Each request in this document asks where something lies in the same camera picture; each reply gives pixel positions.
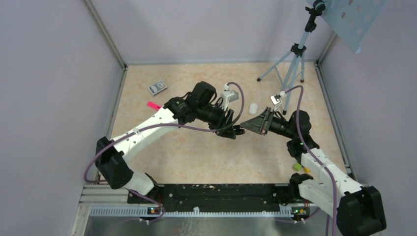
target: beige tabletop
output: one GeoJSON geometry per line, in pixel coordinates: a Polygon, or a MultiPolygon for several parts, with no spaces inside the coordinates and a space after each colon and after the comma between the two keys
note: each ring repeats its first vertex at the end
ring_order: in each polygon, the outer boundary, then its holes
{"type": "MultiPolygon", "coordinates": [[[[195,84],[205,81],[218,92],[227,82],[236,82],[243,88],[245,107],[238,123],[255,116],[248,112],[251,103],[257,103],[260,114],[272,106],[269,97],[280,91],[274,71],[261,82],[262,75],[272,63],[174,64],[129,66],[112,136],[120,135],[151,117],[155,110],[149,101],[163,105],[170,98],[183,96],[195,84]],[[148,86],[163,80],[168,89],[156,96],[148,86]]],[[[279,66],[285,76],[289,63],[279,66]]],[[[311,136],[340,169],[345,171],[343,159],[330,121],[320,84],[312,62],[305,65],[304,96],[301,109],[310,115],[311,136]]],[[[290,99],[288,113],[296,109],[299,90],[290,99]]],[[[240,100],[230,106],[237,114],[240,100]]],[[[195,121],[191,126],[208,128],[195,121]]],[[[213,133],[179,129],[168,133],[143,150],[131,168],[150,174],[158,183],[288,183],[296,163],[287,151],[289,139],[268,133],[261,136],[250,131],[235,140],[221,138],[213,133]]]]}

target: white wall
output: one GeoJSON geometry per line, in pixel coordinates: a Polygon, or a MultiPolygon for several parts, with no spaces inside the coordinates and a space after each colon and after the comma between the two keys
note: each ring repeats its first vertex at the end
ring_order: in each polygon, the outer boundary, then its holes
{"type": "MultiPolygon", "coordinates": [[[[93,0],[126,63],[277,60],[304,32],[305,0],[93,0]]],[[[332,33],[317,19],[307,59],[332,33]]]]}
{"type": "Polygon", "coordinates": [[[415,235],[417,2],[388,1],[353,54],[339,39],[323,72],[360,181],[382,194],[390,235],[415,235]]]}
{"type": "Polygon", "coordinates": [[[81,0],[0,1],[0,235],[68,235],[120,67],[81,0]]]}

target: green cube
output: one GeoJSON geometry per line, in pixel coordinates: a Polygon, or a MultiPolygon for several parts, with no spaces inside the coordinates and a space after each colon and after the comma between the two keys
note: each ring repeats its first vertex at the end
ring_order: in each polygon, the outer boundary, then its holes
{"type": "Polygon", "coordinates": [[[298,162],[293,166],[293,169],[295,171],[299,171],[299,170],[301,170],[301,168],[302,168],[302,165],[300,163],[298,163],[298,162]]]}

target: tripod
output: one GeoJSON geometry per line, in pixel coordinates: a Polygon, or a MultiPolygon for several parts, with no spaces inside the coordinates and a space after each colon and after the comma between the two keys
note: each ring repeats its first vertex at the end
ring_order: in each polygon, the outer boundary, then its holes
{"type": "MultiPolygon", "coordinates": [[[[268,69],[261,77],[257,79],[257,81],[261,81],[268,73],[270,73],[273,69],[275,69],[279,81],[281,82],[281,90],[287,90],[294,86],[294,82],[299,74],[301,74],[301,82],[304,82],[304,61],[305,56],[304,52],[307,49],[305,47],[305,42],[307,41],[308,35],[313,32],[313,30],[316,28],[316,23],[314,22],[316,20],[317,16],[321,16],[322,12],[326,9],[326,5],[322,0],[316,0],[313,3],[313,8],[306,7],[305,10],[308,11],[310,14],[310,18],[308,19],[308,22],[304,29],[304,34],[302,35],[302,38],[300,40],[300,43],[295,43],[289,52],[287,52],[281,59],[279,59],[273,66],[271,66],[270,69],[268,69]],[[279,74],[278,69],[276,68],[279,63],[281,63],[285,58],[287,58],[291,53],[294,53],[293,60],[291,61],[290,68],[288,69],[287,75],[285,76],[285,80],[282,81],[281,75],[279,74]],[[297,74],[298,65],[301,61],[301,72],[297,74]]],[[[287,113],[288,109],[288,103],[290,101],[290,94],[287,95],[287,100],[285,101],[284,110],[282,111],[282,114],[285,115],[287,113]]]]}

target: white oval object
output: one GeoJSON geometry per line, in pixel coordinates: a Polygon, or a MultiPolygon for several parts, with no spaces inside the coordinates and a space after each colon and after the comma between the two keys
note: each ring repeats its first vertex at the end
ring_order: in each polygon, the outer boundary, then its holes
{"type": "Polygon", "coordinates": [[[257,111],[258,111],[258,104],[256,104],[256,103],[250,104],[250,106],[249,106],[249,114],[255,115],[257,111]]]}

